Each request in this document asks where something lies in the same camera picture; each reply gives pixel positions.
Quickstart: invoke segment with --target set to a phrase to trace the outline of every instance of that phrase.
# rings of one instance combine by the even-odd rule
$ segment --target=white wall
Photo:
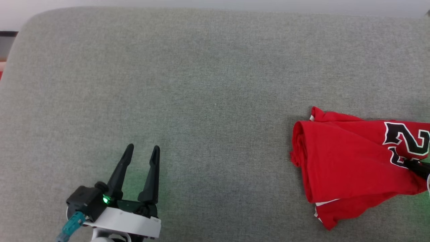
[[[0,31],[18,31],[31,16],[71,6],[191,7],[422,18],[430,0],[0,0]]]

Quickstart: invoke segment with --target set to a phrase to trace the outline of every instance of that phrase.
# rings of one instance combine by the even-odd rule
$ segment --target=green led light
[[[111,200],[110,197],[103,195],[103,201],[104,201],[104,203],[109,204],[110,200]]]

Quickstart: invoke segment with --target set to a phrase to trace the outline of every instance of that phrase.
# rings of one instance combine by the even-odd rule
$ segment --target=red jersey
[[[309,121],[294,125],[291,160],[315,216],[330,230],[397,194],[427,190],[403,161],[428,156],[429,131],[428,123],[365,121],[313,107]]]

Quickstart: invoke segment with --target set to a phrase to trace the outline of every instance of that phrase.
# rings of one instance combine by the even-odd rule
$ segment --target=printed number
[[[387,128],[385,132],[385,141],[383,145],[395,144],[399,145],[403,140],[406,144],[406,149],[408,153],[413,155],[426,155],[429,152],[429,142],[430,142],[430,132],[427,130],[419,130],[418,137],[421,139],[420,144],[412,136],[409,129],[405,124],[401,123],[391,123],[385,122],[385,127]],[[391,156],[391,163],[404,167],[403,161],[396,152],[396,146],[390,146],[388,149],[393,153]]]

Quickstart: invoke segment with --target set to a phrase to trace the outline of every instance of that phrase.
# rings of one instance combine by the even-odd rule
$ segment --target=gray fabric surface
[[[428,194],[331,232],[290,162],[316,105],[430,122],[429,22],[189,9],[32,18],[0,81],[0,241],[53,241],[65,199],[107,181],[128,143],[137,199],[161,147],[160,241],[428,241]],[[73,242],[89,241],[91,229]]]

